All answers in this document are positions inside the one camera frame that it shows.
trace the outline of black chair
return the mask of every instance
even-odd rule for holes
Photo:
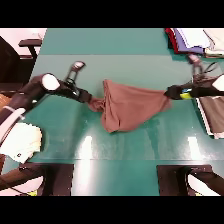
[[[0,93],[11,96],[29,82],[37,54],[34,47],[40,47],[42,40],[22,40],[20,47],[28,47],[31,55],[19,55],[14,48],[0,36]]]

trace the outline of red cloth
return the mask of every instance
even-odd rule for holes
[[[174,35],[174,32],[170,29],[170,28],[164,28],[165,32],[167,33],[172,45],[173,45],[173,50],[175,54],[180,54],[180,52],[178,51],[178,47],[177,47],[177,41]]]
[[[153,115],[171,107],[162,90],[126,86],[104,80],[104,98],[92,98],[89,108],[103,112],[102,124],[106,131],[130,131]]]

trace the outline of green tabletop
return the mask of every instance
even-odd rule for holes
[[[103,96],[104,79],[165,90],[191,78],[185,57],[167,49],[162,28],[48,29],[32,76],[50,72],[63,79],[77,60],[87,65],[77,86],[96,97]],[[224,68],[217,61],[212,75]],[[30,162],[74,163],[72,195],[158,195],[158,164],[211,164],[224,176],[224,141],[206,134],[194,100],[173,101],[126,133],[107,133],[100,116],[85,104],[47,97],[26,116],[43,131],[42,150]],[[13,166],[7,159],[3,172]]]

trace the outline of chair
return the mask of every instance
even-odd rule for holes
[[[31,55],[19,55],[14,48],[0,36],[0,84],[29,82],[37,54],[34,47],[40,47],[42,40],[22,40],[20,47],[28,47]]]

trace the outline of brown cloth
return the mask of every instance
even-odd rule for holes
[[[218,98],[200,97],[199,100],[212,133],[223,133],[224,96]]]
[[[153,115],[171,107],[165,91],[126,86],[104,80],[104,99],[92,98],[89,108],[103,112],[102,124],[106,131],[130,131]]]
[[[5,95],[3,95],[3,94],[0,94],[0,110],[1,110],[4,106],[6,106],[6,105],[9,103],[10,100],[11,100],[11,99],[8,98],[7,96],[5,96]]]

